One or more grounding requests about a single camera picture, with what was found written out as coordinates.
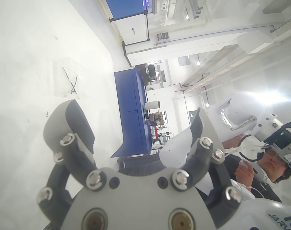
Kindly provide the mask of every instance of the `window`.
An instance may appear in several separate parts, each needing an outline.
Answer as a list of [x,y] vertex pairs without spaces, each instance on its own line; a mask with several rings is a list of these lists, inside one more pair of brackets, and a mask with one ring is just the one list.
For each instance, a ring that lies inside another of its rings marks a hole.
[[178,57],[177,59],[179,61],[180,67],[190,65],[190,58],[188,58],[187,56]]

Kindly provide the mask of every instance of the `hand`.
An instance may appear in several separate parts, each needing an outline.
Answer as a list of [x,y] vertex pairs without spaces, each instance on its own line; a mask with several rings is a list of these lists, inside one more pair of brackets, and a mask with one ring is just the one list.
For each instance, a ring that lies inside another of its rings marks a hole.
[[231,139],[228,139],[224,142],[222,142],[223,148],[224,149],[231,149],[231,148],[236,148],[238,147],[238,143],[240,142],[240,140],[244,137],[244,134],[240,134],[238,136],[235,136]]
[[239,165],[234,175],[237,177],[237,181],[239,183],[242,183],[245,186],[250,187],[252,185],[252,181],[254,178],[254,171],[253,171],[253,167],[251,166],[249,162],[244,160],[244,163],[248,166],[248,168],[246,168],[243,165]]

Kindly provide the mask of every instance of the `silver screw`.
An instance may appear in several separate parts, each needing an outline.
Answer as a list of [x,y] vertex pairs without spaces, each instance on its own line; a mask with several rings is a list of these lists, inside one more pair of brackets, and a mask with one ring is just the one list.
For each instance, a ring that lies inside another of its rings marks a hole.
[[225,196],[227,200],[231,200],[231,198],[235,199],[238,203],[241,202],[240,191],[233,186],[227,187],[225,190]]
[[212,140],[208,137],[202,137],[200,138],[200,143],[203,145],[205,148],[209,149],[210,145],[213,143]]
[[101,181],[101,176],[100,176],[100,174],[92,174],[92,175],[89,177],[89,183],[90,183],[92,186],[98,184],[100,181]]
[[89,188],[90,190],[97,190],[102,186],[103,183],[101,182],[100,173],[101,170],[96,169],[88,174],[86,179],[87,188]]
[[189,174],[185,170],[178,169],[172,174],[172,183],[176,188],[186,190],[187,177],[189,177]]
[[74,139],[75,139],[74,134],[68,133],[68,135],[64,136],[64,138],[59,143],[61,146],[67,146],[71,144]]
[[224,153],[220,149],[216,149],[216,151],[213,153],[213,157],[216,160],[221,160],[223,158]]
[[36,198],[37,204],[39,204],[43,200],[50,200],[52,198],[52,195],[53,195],[53,190],[50,187],[42,188],[39,191],[37,198]]
[[187,183],[187,177],[184,173],[180,172],[177,174],[176,176],[176,182],[179,184],[179,185],[183,185],[183,184],[186,184]]
[[54,157],[53,157],[53,160],[56,164],[61,164],[64,162],[64,159],[62,158],[62,152],[59,152],[59,153],[55,153],[54,154]]

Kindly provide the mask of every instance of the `screen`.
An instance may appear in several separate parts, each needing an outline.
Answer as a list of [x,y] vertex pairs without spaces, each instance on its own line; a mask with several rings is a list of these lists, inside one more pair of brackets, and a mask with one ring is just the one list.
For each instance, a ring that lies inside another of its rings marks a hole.
[[142,5],[145,10],[148,10],[148,13],[153,12],[152,0],[142,0]]

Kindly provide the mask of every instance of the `black cable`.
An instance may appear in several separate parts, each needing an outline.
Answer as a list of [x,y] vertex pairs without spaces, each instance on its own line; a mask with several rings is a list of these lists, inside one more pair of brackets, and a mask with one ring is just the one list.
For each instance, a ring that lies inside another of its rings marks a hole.
[[[239,147],[239,146],[241,145],[241,143],[245,140],[245,138],[250,137],[250,136],[251,136],[251,134],[248,134],[248,135],[244,136],[244,137],[239,141],[239,143],[238,143],[238,147]],[[260,159],[263,157],[262,154],[259,154],[259,155],[257,156],[256,159],[252,160],[252,159],[249,159],[248,157],[244,156],[242,152],[239,152],[239,154],[240,154],[243,158],[245,158],[246,160],[248,160],[248,161],[250,161],[250,162],[257,162],[258,160],[260,160]]]
[[[68,74],[67,74],[66,70],[64,69],[64,67],[62,67],[62,69],[64,70],[64,72],[66,73],[66,76],[67,76],[68,80],[70,81],[70,78],[68,77]],[[71,85],[72,85],[72,87],[73,87],[73,89],[74,89],[74,92],[77,94],[77,92],[76,92],[76,90],[75,90],[75,88],[74,88],[74,85],[72,84],[71,81],[70,81],[70,83],[71,83]]]
[[71,95],[72,95],[72,93],[73,92],[75,92],[76,93],[76,91],[75,91],[75,85],[76,85],[76,82],[77,82],[77,76],[76,76],[76,78],[75,78],[75,83],[74,83],[74,86],[73,86],[73,88],[71,89]]

